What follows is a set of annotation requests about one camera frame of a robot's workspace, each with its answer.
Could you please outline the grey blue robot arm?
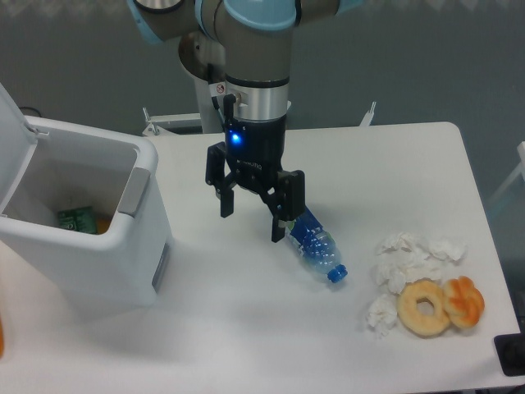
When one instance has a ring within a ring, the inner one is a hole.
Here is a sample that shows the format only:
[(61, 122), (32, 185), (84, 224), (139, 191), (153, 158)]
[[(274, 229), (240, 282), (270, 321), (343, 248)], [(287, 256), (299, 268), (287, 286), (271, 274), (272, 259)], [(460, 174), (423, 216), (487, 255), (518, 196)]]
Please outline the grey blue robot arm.
[(210, 85), (224, 139), (207, 153), (206, 182), (221, 215), (234, 210), (234, 188), (258, 195), (272, 214), (272, 240), (305, 210), (300, 170), (281, 166), (285, 147), (294, 29), (356, 8), (355, 1), (131, 1), (141, 34), (152, 43), (177, 38), (186, 70)]

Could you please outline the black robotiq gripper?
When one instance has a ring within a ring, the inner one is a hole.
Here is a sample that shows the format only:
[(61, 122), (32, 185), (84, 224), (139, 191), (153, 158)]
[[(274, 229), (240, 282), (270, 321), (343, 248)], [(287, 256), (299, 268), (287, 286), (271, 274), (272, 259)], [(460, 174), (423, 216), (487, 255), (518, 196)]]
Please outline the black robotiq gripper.
[[(286, 117), (271, 121), (240, 121), (228, 117), (225, 143), (208, 148), (205, 181), (220, 200), (220, 215), (234, 212), (235, 185), (261, 196), (272, 214), (272, 242), (285, 236), (288, 222), (304, 213), (305, 175), (282, 171)], [(225, 174), (225, 165), (231, 172)]]

